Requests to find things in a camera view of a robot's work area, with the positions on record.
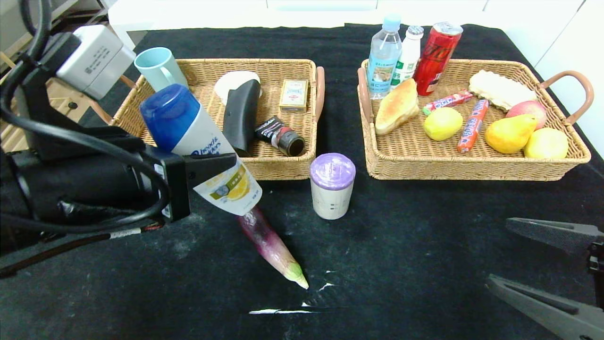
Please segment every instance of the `water bottle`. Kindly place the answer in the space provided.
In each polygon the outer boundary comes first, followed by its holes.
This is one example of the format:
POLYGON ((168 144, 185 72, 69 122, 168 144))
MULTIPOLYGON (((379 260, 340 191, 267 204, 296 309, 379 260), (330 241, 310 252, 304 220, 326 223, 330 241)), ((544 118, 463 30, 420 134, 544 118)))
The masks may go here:
POLYGON ((401 51, 399 28, 400 15, 389 14, 384 18, 382 30, 371 39, 367 67, 367 87, 371 99, 384 98, 390 91, 394 68, 401 51))
MULTIPOLYGON (((205 108, 179 83, 151 95, 141 103, 140 110, 160 149, 177 155, 235 153, 205 108)), ((232 168, 193 190, 211 204, 239 216, 262 197, 262 188, 239 157, 232 168)))
POLYGON ((399 61, 396 62, 390 91, 394 90, 400 83, 413 77, 417 67, 417 61, 421 54, 420 39, 423 37, 423 27, 409 26, 403 39, 402 52, 399 61))

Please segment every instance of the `bottle label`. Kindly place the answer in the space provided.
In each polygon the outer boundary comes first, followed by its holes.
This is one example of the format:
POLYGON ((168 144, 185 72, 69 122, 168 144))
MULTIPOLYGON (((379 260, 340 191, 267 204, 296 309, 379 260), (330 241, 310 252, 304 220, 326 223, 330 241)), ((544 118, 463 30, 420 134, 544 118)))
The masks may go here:
POLYGON ((453 47, 445 47, 440 46, 435 42, 429 42, 424 48, 422 59, 432 60, 435 62, 444 62, 449 60, 454 48, 455 45, 453 47))
POLYGON ((403 64, 400 61, 397 61, 396 70, 394 71, 394 74, 392 76, 392 82, 390 83, 390 85, 395 87, 396 85, 413 77, 416 65, 417 63, 415 62, 408 62, 407 64, 403 64))
POLYGON ((430 84, 428 84, 428 88, 426 89, 426 92, 433 92, 434 90, 436 90, 436 85, 439 83, 440 80, 440 75, 442 73, 437 73, 434 78, 432 79, 432 81, 430 81, 430 84))
MULTIPOLYGON (((235 153, 203 106, 178 144, 178 155, 220 155, 235 153)), ((239 157, 236 164, 193 188, 201 197, 224 211, 243 216, 262 197, 262 188, 239 157)))
POLYGON ((367 86, 369 87, 369 92, 388 92, 397 62, 398 57, 392 59, 378 59, 375 58, 373 54, 369 54, 369 66, 367 70, 367 86))

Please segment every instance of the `yellow lemon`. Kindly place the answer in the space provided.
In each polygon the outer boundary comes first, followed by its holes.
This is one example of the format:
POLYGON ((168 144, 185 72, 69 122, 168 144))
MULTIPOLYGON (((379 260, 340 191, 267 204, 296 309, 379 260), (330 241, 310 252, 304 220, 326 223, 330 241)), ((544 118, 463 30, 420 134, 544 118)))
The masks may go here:
POLYGON ((227 174, 226 174, 226 172, 223 172, 223 173, 221 173, 221 174, 218 174, 218 175, 216 175, 216 176, 214 176, 214 177, 210 178, 209 180, 207 180, 207 181, 205 182, 205 184, 206 184, 207 186, 213 186, 213 185, 216 185, 216 184, 218 184, 220 181, 224 181, 224 178, 226 177, 226 175, 227 175, 227 174))
POLYGON ((463 117, 452 108, 438 108, 426 117, 423 129, 434 140, 445 140, 453 136, 463 124, 463 117))
POLYGON ((232 200, 232 201, 236 201, 240 198, 243 198, 243 196, 247 195, 249 193, 249 180, 248 180, 248 173, 244 172, 242 174, 241 180, 239 181, 239 183, 237 183, 237 185, 235 185, 235 188, 233 188, 233 190, 231 190, 227 197, 232 200))

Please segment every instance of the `light blue mug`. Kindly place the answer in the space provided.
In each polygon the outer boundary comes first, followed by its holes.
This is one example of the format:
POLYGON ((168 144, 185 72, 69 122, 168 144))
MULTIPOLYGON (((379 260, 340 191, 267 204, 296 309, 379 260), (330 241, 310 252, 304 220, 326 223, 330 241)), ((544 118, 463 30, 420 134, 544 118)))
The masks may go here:
POLYGON ((142 51, 134 59, 134 66, 155 92, 174 83, 188 87, 187 78, 178 67, 172 51, 166 47, 153 47, 142 51))

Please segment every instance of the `purple lid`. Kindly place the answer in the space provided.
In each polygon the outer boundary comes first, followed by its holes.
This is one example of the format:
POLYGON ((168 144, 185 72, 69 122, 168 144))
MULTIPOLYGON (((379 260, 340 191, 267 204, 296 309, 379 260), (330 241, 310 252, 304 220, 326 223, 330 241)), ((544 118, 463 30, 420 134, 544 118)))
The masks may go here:
POLYGON ((342 154, 322 154, 310 164, 310 179, 326 190, 347 188, 355 174, 355 164, 342 154))

